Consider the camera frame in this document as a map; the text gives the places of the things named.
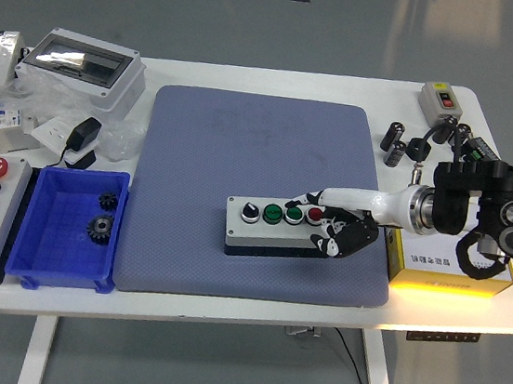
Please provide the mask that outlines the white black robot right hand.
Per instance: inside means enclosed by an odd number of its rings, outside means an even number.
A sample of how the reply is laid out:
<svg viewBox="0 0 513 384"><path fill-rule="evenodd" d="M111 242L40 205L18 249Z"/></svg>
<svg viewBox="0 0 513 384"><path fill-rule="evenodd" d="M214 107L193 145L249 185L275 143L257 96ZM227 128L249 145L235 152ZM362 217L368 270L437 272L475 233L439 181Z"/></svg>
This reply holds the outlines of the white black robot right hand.
<svg viewBox="0 0 513 384"><path fill-rule="evenodd" d="M319 234L309 238L329 258L345 258L374 243L382 226L411 230L420 221L417 186L402 192L327 188L286 202L287 209L316 205L322 210Z"/></svg>

